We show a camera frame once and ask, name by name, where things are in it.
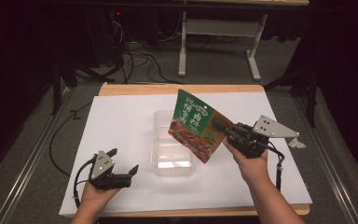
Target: green snack package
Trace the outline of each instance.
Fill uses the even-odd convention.
[[[168,133],[206,163],[226,137],[213,127],[212,119],[218,119],[228,128],[234,126],[231,120],[201,99],[179,90]]]

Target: white desk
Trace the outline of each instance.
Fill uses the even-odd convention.
[[[309,0],[184,0],[187,2],[217,2],[227,4],[258,4],[258,5],[285,5],[307,6]],[[255,81],[261,79],[255,62],[255,52],[260,42],[266,24],[267,14],[261,16],[260,21],[219,21],[219,20],[194,20],[188,19],[186,12],[182,14],[182,44],[179,55],[179,77],[186,75],[186,35],[228,35],[247,36],[254,39],[251,49],[246,49],[246,58],[251,68]]]
[[[95,97],[74,169],[62,202],[60,215],[76,212],[73,183],[77,170],[98,150],[118,148],[113,172],[127,173],[139,164],[131,187],[123,189],[106,206],[102,217],[200,217],[255,215],[250,192],[241,179],[238,165],[222,145],[203,164],[197,163],[191,177],[158,177],[151,163],[153,113],[174,109],[177,90],[197,93],[200,99],[222,112],[233,122],[253,124],[261,114],[275,119],[266,94],[260,86],[185,85],[105,85]],[[286,157],[283,162],[282,194],[300,215],[311,203],[304,182],[283,139],[271,139]],[[275,182],[277,157],[270,153],[268,169]],[[79,181],[87,179],[85,169]],[[79,185],[79,195],[83,185]]]

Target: transparent plastic container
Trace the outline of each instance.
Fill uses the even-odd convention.
[[[168,134],[173,111],[154,114],[152,166],[158,176],[190,176],[196,170],[196,156]]]

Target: white paper sheet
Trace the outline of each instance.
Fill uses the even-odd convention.
[[[199,93],[202,101],[221,112],[234,123],[253,126],[260,115],[275,116],[264,92]],[[241,178],[238,165],[221,145],[211,159],[191,177],[158,177],[150,163],[153,140],[153,114],[173,110],[177,94],[97,96],[76,155],[74,168],[62,202],[60,215],[76,212],[73,196],[75,175],[99,150],[116,147],[113,172],[126,174],[139,164],[131,187],[122,189],[105,207],[103,213],[161,211],[176,209],[218,208],[254,205],[249,189]],[[282,194],[289,203],[310,204],[311,198],[297,170],[284,139],[270,139],[285,156],[282,172]],[[276,154],[268,154],[268,171],[275,183]],[[90,167],[81,174],[87,179]],[[79,195],[83,184],[78,185]]]

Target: person's left hand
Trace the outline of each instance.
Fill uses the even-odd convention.
[[[72,223],[92,223],[93,219],[119,191],[120,189],[99,190],[87,182],[83,189],[80,206]]]

